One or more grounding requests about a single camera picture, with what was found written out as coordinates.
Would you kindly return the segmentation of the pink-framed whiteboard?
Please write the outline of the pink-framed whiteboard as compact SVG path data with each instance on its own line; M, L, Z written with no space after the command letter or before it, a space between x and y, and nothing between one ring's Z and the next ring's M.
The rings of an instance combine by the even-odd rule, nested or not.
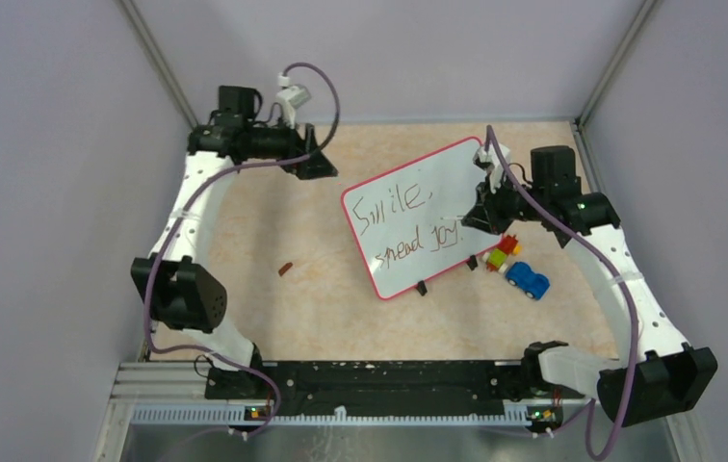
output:
M460 221L485 178L473 163L481 147L479 138L466 138L343 191L341 206L378 298L413 290L499 242Z

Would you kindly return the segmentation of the brown marker cap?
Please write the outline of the brown marker cap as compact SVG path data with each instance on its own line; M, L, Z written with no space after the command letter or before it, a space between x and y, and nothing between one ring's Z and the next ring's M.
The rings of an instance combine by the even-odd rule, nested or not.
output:
M287 262L284 265L282 265L279 270L277 271L279 276L283 276L288 270L290 270L293 266L292 262Z

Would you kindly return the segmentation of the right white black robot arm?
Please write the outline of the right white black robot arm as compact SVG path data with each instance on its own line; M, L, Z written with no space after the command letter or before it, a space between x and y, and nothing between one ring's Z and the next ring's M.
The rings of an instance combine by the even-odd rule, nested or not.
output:
M595 399L611 421L626 397L625 427L692 409L715 375L715 355L692 346L669 320L631 256L609 199L584 192L574 150L532 150L528 184L505 172L509 160L506 147L477 149L473 162L485 177L462 224L501 235L515 221L537 221L553 233L591 288L618 353L610 360L562 341L533 343L522 360L523 389L545 397L566 387Z

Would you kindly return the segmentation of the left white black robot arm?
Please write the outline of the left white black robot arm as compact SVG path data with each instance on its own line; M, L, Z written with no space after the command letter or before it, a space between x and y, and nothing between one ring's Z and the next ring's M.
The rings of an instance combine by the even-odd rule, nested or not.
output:
M228 386L242 398L261 392L265 374L252 364L255 344L227 315L226 288L208 270L213 227L243 170L279 167L299 180L337 176L314 126L297 124L297 110L310 97L303 85L282 86L275 100L281 114L270 125L257 118L258 90L220 87L218 108L188 136L183 178L164 230L149 254L135 258L130 268L146 325L160 323L189 336L188 348L229 371Z

